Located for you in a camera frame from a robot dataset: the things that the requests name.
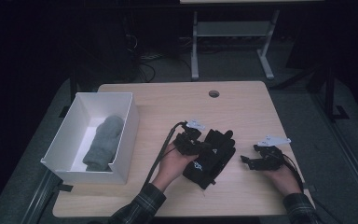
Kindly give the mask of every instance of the hand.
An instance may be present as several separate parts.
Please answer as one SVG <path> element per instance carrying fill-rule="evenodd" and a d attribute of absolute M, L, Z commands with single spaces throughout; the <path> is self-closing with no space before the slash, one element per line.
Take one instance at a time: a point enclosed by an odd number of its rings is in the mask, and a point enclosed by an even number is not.
<path fill-rule="evenodd" d="M 262 171 L 261 173 L 272 181 L 284 197 L 292 193 L 302 193 L 295 176 L 286 165 L 276 171 Z"/>
<path fill-rule="evenodd" d="M 182 155 L 173 143 L 167 145 L 164 157 L 159 163 L 158 173 L 152 184 L 159 190 L 164 190 L 179 177 L 185 170 L 189 162 L 195 160 L 198 155 L 186 156 Z"/>

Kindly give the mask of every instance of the white box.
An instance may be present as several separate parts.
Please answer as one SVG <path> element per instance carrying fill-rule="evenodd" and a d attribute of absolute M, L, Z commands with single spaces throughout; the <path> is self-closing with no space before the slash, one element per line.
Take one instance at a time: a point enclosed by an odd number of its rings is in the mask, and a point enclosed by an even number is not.
<path fill-rule="evenodd" d="M 88 172 L 83 158 L 98 125 L 111 116 L 124 120 L 112 172 Z M 66 183 L 126 184 L 139 114 L 131 92 L 79 92 L 41 162 Z"/>

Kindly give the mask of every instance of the plaid shirt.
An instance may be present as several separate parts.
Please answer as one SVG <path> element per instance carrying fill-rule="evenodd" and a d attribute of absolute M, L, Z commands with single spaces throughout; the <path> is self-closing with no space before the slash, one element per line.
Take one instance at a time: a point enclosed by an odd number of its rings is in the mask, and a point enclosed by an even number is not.
<path fill-rule="evenodd" d="M 110 218 L 110 224 L 146 224 L 151 221 L 166 197 L 154 185 L 148 184 L 132 202 Z M 284 207 L 293 224 L 322 224 L 310 200 L 304 194 L 290 194 L 283 200 Z"/>
<path fill-rule="evenodd" d="M 283 199 L 290 222 L 293 224 L 322 224 L 305 194 L 289 194 Z"/>

